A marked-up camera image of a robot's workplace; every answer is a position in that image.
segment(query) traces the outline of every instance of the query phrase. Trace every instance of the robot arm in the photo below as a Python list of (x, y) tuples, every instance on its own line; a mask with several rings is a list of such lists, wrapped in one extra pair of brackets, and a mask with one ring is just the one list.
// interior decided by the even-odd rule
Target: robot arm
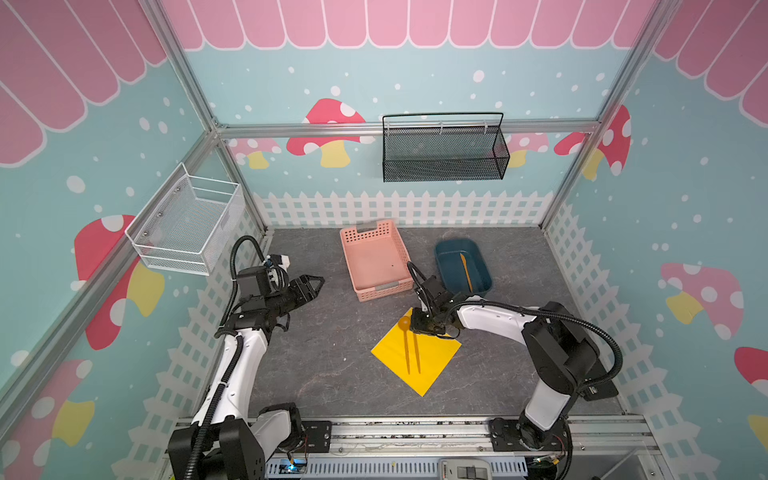
[[(516, 425), (523, 446), (541, 449), (562, 431), (564, 418), (579, 396), (586, 400), (618, 395), (612, 382), (621, 369), (621, 351), (606, 332), (576, 319), (559, 303), (540, 309), (522, 308), (460, 293), (452, 295), (434, 277), (428, 279), (412, 263), (409, 269), (424, 308), (414, 309), (411, 330), (441, 338), (446, 327), (479, 329), (528, 347), (539, 381)], [(606, 339), (614, 350), (614, 367), (606, 372), (600, 350), (587, 329)]]

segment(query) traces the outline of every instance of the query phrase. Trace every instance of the white mesh basket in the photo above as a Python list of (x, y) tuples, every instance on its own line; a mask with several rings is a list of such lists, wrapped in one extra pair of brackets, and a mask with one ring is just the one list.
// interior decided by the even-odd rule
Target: white mesh basket
[(179, 164), (125, 234), (149, 268), (210, 275), (244, 208), (239, 184)]

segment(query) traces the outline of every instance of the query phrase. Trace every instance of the black mesh basket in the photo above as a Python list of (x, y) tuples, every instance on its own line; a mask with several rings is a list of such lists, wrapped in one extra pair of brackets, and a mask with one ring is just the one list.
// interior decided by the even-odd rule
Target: black mesh basket
[(503, 118), (495, 112), (384, 115), (384, 181), (504, 178), (509, 150)]

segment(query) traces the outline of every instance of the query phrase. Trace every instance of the black cable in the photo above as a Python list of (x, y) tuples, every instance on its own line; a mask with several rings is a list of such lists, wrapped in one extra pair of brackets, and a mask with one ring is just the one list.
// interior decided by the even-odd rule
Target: black cable
[(571, 462), (574, 458), (574, 443), (573, 439), (571, 438), (571, 427), (568, 426), (567, 419), (563, 419), (563, 425), (565, 429), (565, 440), (568, 442), (568, 450), (566, 451), (565, 465), (554, 480), (563, 480), (563, 478), (565, 478), (565, 476), (568, 474), (568, 470), (571, 469)]
[(558, 319), (562, 320), (564, 322), (571, 322), (575, 323), (576, 325), (579, 325), (587, 330), (590, 330), (594, 333), (597, 333), (597, 335), (605, 340), (605, 342), (610, 346), (611, 351), (614, 354), (614, 365), (611, 367), (608, 372), (606, 372), (605, 375), (597, 377), (596, 379), (589, 379), (583, 384), (581, 384), (581, 388), (579, 391), (583, 391), (585, 389), (588, 389), (589, 387), (600, 385), (601, 383), (605, 383), (613, 379), (616, 375), (619, 374), (621, 371), (621, 367), (624, 364), (624, 357), (621, 355), (621, 349), (619, 348), (618, 343), (616, 343), (616, 340), (611, 338), (610, 335), (608, 335), (605, 330), (602, 328), (592, 325), (589, 322), (585, 322), (582, 319), (578, 319), (575, 316), (571, 315), (565, 315), (563, 313), (556, 313), (556, 312), (548, 312), (546, 310), (531, 310), (524, 308), (522, 306), (516, 306), (516, 305), (508, 305), (507, 303), (502, 302), (494, 302), (491, 300), (465, 300), (464, 302), (460, 302), (452, 306), (447, 313), (447, 317), (450, 318), (451, 314), (460, 309), (463, 306), (468, 305), (477, 305), (477, 306), (497, 306), (499, 308), (504, 308), (507, 310), (512, 310), (513, 312), (520, 313), (521, 315), (529, 315), (529, 316), (546, 316), (547, 318), (551, 319)]
[(205, 417), (203, 418), (203, 422), (200, 424), (200, 428), (197, 430), (197, 437), (195, 437), (194, 445), (192, 447), (192, 452), (190, 453), (190, 459), (187, 462), (187, 469), (184, 471), (184, 480), (192, 480), (192, 478), (195, 475), (195, 471), (197, 470), (197, 463), (200, 461), (200, 457), (203, 454), (203, 447), (205, 445), (206, 437), (208, 436), (208, 429), (210, 428), (210, 423), (214, 420), (214, 413), (216, 413), (216, 407), (219, 404), (219, 400), (221, 400), (221, 396), (224, 394), (224, 389), (227, 387), (227, 383), (230, 381), (232, 372), (235, 370), (235, 365), (237, 365), (237, 360), (240, 359), (240, 354), (243, 352), (243, 336), (242, 335), (230, 329), (219, 329), (214, 334), (215, 337), (218, 337), (221, 335), (234, 336), (235, 339), (237, 340), (237, 347), (235, 349), (234, 355), (232, 355), (230, 364), (227, 366), (227, 369), (224, 370), (224, 374), (221, 376), (221, 380), (219, 381), (219, 385), (216, 387), (216, 392), (214, 392), (214, 396), (210, 398), (210, 404), (208, 405), (208, 410), (205, 412)]

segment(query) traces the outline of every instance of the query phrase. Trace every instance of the yellow napkin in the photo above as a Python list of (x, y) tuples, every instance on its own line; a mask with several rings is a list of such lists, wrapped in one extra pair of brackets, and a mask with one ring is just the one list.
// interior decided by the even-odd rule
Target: yellow napkin
[[(413, 309), (406, 316), (410, 319)], [(408, 359), (406, 361), (406, 339)], [(371, 353), (412, 389), (424, 396), (440, 373), (448, 366), (462, 344), (430, 335), (404, 331), (397, 323), (373, 347)]]

